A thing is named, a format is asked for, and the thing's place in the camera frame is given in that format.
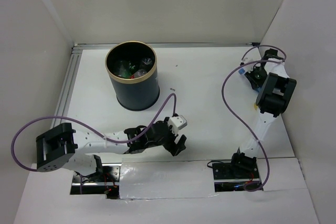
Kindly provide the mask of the red-label clear water bottle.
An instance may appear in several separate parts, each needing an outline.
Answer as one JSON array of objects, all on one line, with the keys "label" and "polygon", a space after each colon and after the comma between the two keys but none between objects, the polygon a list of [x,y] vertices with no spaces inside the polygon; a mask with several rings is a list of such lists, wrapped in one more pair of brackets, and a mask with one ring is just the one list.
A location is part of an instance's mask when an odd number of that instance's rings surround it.
[{"label": "red-label clear water bottle", "polygon": [[140,78],[144,75],[147,74],[147,71],[144,69],[139,69],[138,71],[136,71],[130,78],[131,79],[136,79],[136,78]]}]

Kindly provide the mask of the large clear crushed bottle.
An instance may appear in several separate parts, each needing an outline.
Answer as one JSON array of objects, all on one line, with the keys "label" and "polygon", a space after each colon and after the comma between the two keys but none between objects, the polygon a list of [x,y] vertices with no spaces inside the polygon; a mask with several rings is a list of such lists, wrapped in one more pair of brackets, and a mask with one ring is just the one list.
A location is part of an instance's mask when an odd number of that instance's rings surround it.
[{"label": "large clear crushed bottle", "polygon": [[149,69],[151,69],[152,66],[153,66],[153,64],[154,64],[154,61],[151,58],[149,58],[149,57],[145,57],[145,58],[141,59],[141,67],[142,68],[149,68]]}]

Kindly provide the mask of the green plastic bottle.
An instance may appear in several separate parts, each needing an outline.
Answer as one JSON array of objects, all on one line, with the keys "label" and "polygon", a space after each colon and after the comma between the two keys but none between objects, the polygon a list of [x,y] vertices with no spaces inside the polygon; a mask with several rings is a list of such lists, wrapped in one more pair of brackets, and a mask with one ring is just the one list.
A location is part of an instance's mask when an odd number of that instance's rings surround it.
[{"label": "green plastic bottle", "polygon": [[138,67],[134,62],[119,60],[114,64],[113,74],[119,78],[130,79],[137,69]]}]

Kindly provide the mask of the blue-label clear bottle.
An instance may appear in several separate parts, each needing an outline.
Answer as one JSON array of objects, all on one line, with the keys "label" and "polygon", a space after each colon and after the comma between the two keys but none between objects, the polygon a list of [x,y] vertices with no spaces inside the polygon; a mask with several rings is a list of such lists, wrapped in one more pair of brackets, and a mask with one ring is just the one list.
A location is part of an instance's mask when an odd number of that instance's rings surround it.
[{"label": "blue-label clear bottle", "polygon": [[240,75],[245,75],[247,73],[247,71],[245,69],[239,69],[238,73]]}]

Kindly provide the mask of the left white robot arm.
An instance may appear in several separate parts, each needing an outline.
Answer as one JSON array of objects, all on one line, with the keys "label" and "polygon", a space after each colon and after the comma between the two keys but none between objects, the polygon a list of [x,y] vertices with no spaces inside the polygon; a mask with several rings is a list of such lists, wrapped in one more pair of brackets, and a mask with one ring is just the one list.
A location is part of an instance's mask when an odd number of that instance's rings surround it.
[{"label": "left white robot arm", "polygon": [[93,182],[103,177],[100,153],[138,154],[148,148],[163,146],[172,156],[185,150],[186,136],[179,131],[187,126],[186,119],[175,114],[156,121],[149,129],[140,125],[106,136],[76,131],[71,123],[62,123],[36,138],[37,171],[52,172],[60,168],[72,170]]}]

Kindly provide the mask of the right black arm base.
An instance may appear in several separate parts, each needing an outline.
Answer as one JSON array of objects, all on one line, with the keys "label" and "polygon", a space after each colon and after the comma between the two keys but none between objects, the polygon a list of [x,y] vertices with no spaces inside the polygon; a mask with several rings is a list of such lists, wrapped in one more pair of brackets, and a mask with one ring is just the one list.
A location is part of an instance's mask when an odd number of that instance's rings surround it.
[{"label": "right black arm base", "polygon": [[209,161],[206,165],[212,170],[216,193],[230,191],[254,190],[261,185],[257,165],[251,171],[233,166],[227,161]]}]

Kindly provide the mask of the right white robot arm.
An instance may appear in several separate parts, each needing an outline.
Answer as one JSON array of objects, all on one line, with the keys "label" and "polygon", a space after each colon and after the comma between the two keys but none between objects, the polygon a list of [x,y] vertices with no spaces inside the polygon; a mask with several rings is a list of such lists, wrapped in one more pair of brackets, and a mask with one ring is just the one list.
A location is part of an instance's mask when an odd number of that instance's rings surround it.
[{"label": "right white robot arm", "polygon": [[255,102],[257,117],[252,137],[232,156],[229,172],[235,178],[254,170],[260,143],[275,119],[286,111],[295,90],[297,81],[286,73],[285,57],[278,56],[279,51],[279,48],[271,46],[260,61],[253,61],[246,54],[241,60],[238,73],[258,93]]}]

